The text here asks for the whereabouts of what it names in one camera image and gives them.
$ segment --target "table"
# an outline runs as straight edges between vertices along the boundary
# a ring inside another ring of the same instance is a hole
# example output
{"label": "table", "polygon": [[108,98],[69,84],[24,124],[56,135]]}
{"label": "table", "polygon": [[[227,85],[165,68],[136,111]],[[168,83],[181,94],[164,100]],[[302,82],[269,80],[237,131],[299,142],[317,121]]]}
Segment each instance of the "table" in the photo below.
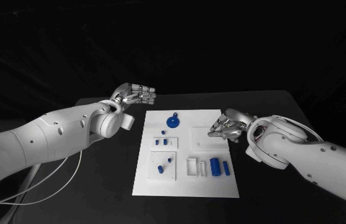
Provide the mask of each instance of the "table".
{"label": "table", "polygon": [[[80,99],[76,106],[103,99]],[[67,186],[46,201],[20,206],[12,223],[346,223],[346,201],[308,183],[291,165],[278,170],[258,163],[245,154],[245,135],[239,143],[229,142],[239,199],[131,196],[145,110],[223,111],[226,108],[258,117],[281,115],[311,128],[292,96],[282,90],[158,95],[154,105],[131,105],[125,112],[135,117],[131,130],[119,129],[112,138],[82,151],[79,171]],[[23,202],[40,200],[62,187],[74,171],[77,158],[74,154],[67,159]],[[60,162],[40,165],[33,183]]]}

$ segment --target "white robotic arm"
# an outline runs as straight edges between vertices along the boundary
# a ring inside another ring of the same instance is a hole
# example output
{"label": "white robotic arm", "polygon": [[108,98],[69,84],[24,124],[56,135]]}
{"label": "white robotic arm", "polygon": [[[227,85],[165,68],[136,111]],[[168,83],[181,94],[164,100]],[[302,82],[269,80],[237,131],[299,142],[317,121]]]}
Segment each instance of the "white robotic arm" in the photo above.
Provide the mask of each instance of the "white robotic arm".
{"label": "white robotic arm", "polygon": [[122,84],[111,98],[89,105],[46,113],[18,128],[0,133],[0,180],[21,169],[60,160],[103,138],[119,127],[129,130],[129,104],[154,104],[155,89]]}
{"label": "white robotic arm", "polygon": [[[305,132],[288,121],[311,132],[317,141],[307,141]],[[346,200],[346,148],[322,141],[312,130],[288,118],[258,118],[233,109],[220,115],[207,135],[237,142],[242,131],[249,143],[246,154],[258,162],[276,169],[285,169],[291,163],[305,180]]]}

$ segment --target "blue object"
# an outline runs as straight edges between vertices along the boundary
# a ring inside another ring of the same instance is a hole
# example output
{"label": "blue object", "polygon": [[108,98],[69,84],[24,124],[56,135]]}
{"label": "blue object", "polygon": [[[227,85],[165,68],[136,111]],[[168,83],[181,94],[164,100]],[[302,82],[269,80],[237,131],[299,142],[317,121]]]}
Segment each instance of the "blue object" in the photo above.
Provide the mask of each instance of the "blue object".
{"label": "blue object", "polygon": [[227,162],[223,161],[223,169],[224,169],[224,175],[229,176],[229,166],[227,166]]}
{"label": "blue object", "polygon": [[178,126],[178,118],[177,118],[178,114],[174,112],[173,116],[167,119],[167,126],[170,128],[175,128]]}
{"label": "blue object", "polygon": [[162,167],[158,166],[157,169],[158,169],[160,174],[162,174],[162,173],[164,173],[164,169],[162,169]]}
{"label": "blue object", "polygon": [[213,177],[219,177],[222,175],[220,164],[219,164],[217,158],[210,159],[210,174]]}

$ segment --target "blue disc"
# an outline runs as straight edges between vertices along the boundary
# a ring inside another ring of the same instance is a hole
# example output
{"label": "blue disc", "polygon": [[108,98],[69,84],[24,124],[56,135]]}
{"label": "blue disc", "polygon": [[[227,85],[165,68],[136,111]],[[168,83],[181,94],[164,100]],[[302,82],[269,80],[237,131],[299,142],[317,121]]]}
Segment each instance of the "blue disc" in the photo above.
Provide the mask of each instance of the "blue disc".
{"label": "blue disc", "polygon": [[178,118],[177,118],[177,113],[174,112],[173,116],[167,119],[167,126],[170,128],[175,128],[178,126]]}

